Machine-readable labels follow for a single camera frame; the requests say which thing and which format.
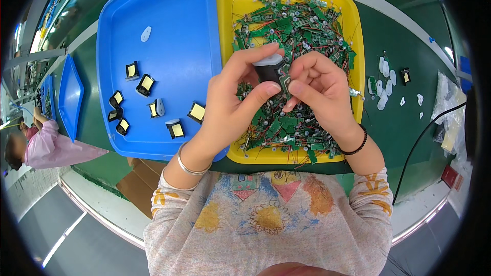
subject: black beaded bracelet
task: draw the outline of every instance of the black beaded bracelet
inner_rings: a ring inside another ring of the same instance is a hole
[[[360,125],[361,129],[363,129],[363,132],[365,132],[365,138],[363,138],[363,143],[361,143],[360,148],[358,148],[357,150],[352,151],[352,152],[346,152],[346,151],[343,151],[343,150],[339,149],[341,151],[341,153],[343,155],[345,155],[345,156],[350,156],[350,155],[356,154],[357,152],[359,152],[365,146],[365,143],[367,142],[367,137],[368,137],[367,130],[365,129],[365,127],[363,127],[362,124],[359,124],[359,125]]]

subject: bracelet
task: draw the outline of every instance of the bracelet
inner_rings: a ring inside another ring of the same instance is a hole
[[[211,167],[212,167],[212,164],[210,163],[210,165],[208,165],[208,167],[203,170],[203,171],[193,171],[193,170],[190,170],[188,169],[182,162],[181,160],[181,151],[183,149],[183,146],[186,145],[189,141],[187,142],[184,142],[182,143],[182,145],[179,147],[179,150],[177,151],[177,162],[179,162],[179,165],[181,166],[181,169],[183,171],[185,171],[186,173],[188,173],[189,175],[194,175],[194,176],[201,176],[201,175],[204,175]]]
[[[363,139],[363,143],[361,143],[360,148],[358,148],[357,150],[352,151],[352,152],[346,152],[346,151],[341,150],[341,148],[340,148],[340,149],[339,149],[339,150],[340,150],[340,152],[341,152],[343,155],[345,155],[345,156],[350,156],[350,155],[354,155],[354,154],[356,154],[357,152],[359,152],[359,151],[360,151],[360,150],[361,150],[361,149],[362,149],[362,148],[365,146],[365,143],[367,142],[367,137],[368,137],[368,135],[367,135],[367,130],[365,129],[365,127],[364,127],[362,124],[359,124],[359,125],[360,125],[361,129],[363,129],[363,132],[365,132],[365,138]]]

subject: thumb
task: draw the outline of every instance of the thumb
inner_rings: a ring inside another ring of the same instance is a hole
[[[278,94],[281,88],[278,83],[273,81],[265,81],[257,85],[242,101],[237,109],[240,116],[252,120],[254,114],[264,103],[273,95]]]
[[[326,103],[326,98],[324,95],[316,91],[310,85],[298,80],[293,80],[290,83],[288,86],[288,92],[309,105],[309,107],[314,111],[320,110],[322,105]]]

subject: green workbench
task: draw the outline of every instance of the green workbench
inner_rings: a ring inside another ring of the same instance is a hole
[[[444,72],[451,79],[453,79],[453,76],[439,57],[409,30],[372,8],[357,2],[356,5],[359,9],[363,32],[365,76],[381,77],[385,85],[385,78],[378,71],[378,59],[383,55],[383,50],[387,51],[387,56],[396,72],[404,67],[409,67],[411,70],[411,83],[406,87],[402,85],[402,79],[398,75],[398,83],[393,88],[393,93],[383,111],[377,109],[378,98],[372,100],[368,90],[365,90],[366,100],[362,124],[382,150],[385,164],[388,168],[389,183],[395,187],[414,141],[430,122],[436,95],[438,70]],[[95,46],[96,35],[93,35],[71,53],[85,87],[77,140],[114,151],[109,142],[101,112]],[[59,88],[62,69],[63,64],[60,64],[53,72],[55,90]],[[417,103],[416,95],[418,93],[424,96],[424,102],[421,107]],[[406,103],[401,107],[400,101],[403,96]],[[54,99],[57,117],[59,118],[58,94]],[[424,113],[422,119],[419,119],[420,112]],[[62,122],[59,121],[58,123],[60,125],[60,133],[66,135]],[[418,148],[411,157],[401,194],[414,192],[431,184],[441,175],[445,164],[447,164],[448,161],[443,156],[443,150],[438,143],[432,140],[432,133],[432,130],[430,130],[421,139]],[[123,158],[115,153],[109,154],[103,159],[105,161],[96,159],[88,162],[88,168],[84,170],[97,170],[106,173],[103,175],[107,175],[107,177],[103,177],[102,180],[114,186],[115,182],[129,172],[129,167],[126,164],[121,165]],[[249,174],[271,169],[292,170],[295,166],[238,164],[225,157],[215,162],[212,170]],[[116,174],[117,177],[111,178],[111,175],[117,172],[114,167],[119,167],[121,171],[126,172],[118,172]],[[305,165],[302,170],[329,175],[352,173],[346,162]],[[347,176],[347,183],[352,185],[352,175]]]

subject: yellow tray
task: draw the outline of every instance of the yellow tray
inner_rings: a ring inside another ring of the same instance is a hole
[[[356,52],[354,58],[354,69],[350,70],[349,83],[350,87],[360,90],[364,95],[365,91],[365,56],[363,50],[363,36],[361,34],[360,16],[358,9],[353,0],[332,0],[336,11],[339,7],[342,9],[339,22],[342,25],[345,40],[353,41],[352,49]],[[253,0],[217,0],[218,7],[218,28],[220,32],[221,59],[223,65],[232,55],[232,42],[234,37],[233,25],[240,18],[238,15],[248,14],[255,9],[259,9],[264,5],[261,2],[253,2]],[[363,112],[363,101],[361,97],[352,97],[353,101],[353,116],[360,123]],[[277,149],[272,151],[270,148],[263,148],[259,152],[259,147],[248,150],[248,158],[244,156],[244,152],[239,148],[240,143],[234,142],[230,144],[230,150],[227,153],[232,161],[245,164],[300,164],[309,160],[307,152],[304,150],[296,150],[293,152],[282,152]],[[343,155],[335,156],[334,159],[329,159],[326,154],[317,156],[317,161],[322,162],[337,162],[344,160]]]

